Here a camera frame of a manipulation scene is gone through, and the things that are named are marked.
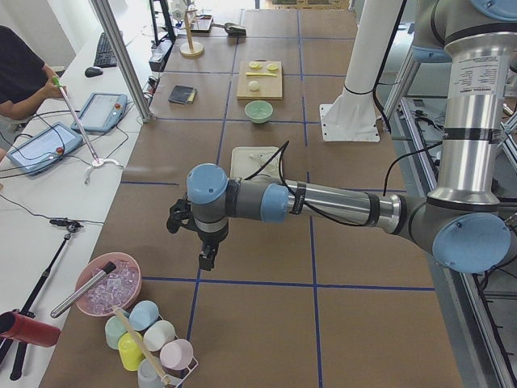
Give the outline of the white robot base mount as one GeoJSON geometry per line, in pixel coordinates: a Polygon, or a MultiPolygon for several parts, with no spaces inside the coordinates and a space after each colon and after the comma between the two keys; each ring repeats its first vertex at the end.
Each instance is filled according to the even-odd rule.
{"type": "Polygon", "coordinates": [[[369,0],[364,3],[342,94],[332,104],[320,106],[324,141],[380,140],[374,89],[405,4],[403,0],[369,0]]]}

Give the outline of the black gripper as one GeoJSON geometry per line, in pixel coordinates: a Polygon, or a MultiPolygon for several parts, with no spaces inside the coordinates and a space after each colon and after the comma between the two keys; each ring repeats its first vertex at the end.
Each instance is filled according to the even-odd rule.
{"type": "Polygon", "coordinates": [[[212,271],[215,267],[215,259],[219,244],[227,237],[227,230],[216,232],[199,231],[198,236],[202,241],[202,248],[199,254],[199,268],[203,271],[212,271]]]}

